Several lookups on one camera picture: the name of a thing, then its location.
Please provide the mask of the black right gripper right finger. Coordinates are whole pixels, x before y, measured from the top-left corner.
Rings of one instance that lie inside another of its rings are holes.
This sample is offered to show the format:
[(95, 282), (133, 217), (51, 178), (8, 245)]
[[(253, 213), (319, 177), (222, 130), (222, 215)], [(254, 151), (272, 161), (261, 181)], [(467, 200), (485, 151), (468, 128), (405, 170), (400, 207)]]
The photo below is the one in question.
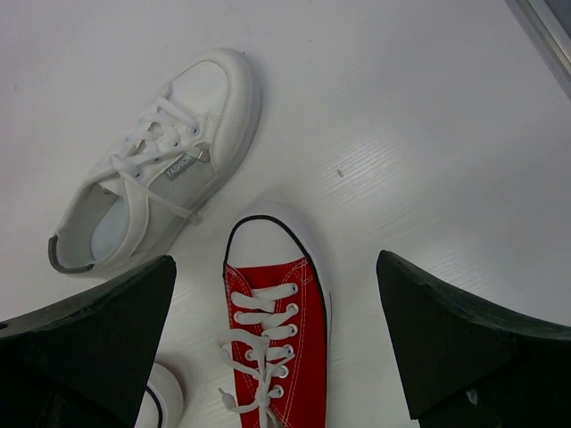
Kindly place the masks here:
[(422, 427), (568, 427), (570, 329), (381, 251), (377, 281), (410, 418)]

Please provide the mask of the white sneaker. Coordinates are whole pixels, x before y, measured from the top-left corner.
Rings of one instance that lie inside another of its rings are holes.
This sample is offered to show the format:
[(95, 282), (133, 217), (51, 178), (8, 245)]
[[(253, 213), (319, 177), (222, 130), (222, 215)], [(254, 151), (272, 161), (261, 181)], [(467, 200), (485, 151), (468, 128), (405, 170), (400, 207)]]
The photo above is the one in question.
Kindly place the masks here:
[(51, 267), (104, 277), (165, 254), (235, 174), (260, 115), (261, 84), (246, 55), (204, 52), (87, 173), (48, 241)]

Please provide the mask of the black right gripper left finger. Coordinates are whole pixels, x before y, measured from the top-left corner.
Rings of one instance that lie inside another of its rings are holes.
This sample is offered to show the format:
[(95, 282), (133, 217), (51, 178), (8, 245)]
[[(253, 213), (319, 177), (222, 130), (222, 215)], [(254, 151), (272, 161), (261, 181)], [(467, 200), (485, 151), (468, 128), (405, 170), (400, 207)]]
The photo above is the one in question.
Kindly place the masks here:
[(1, 324), (3, 427), (132, 427), (177, 268), (160, 256)]

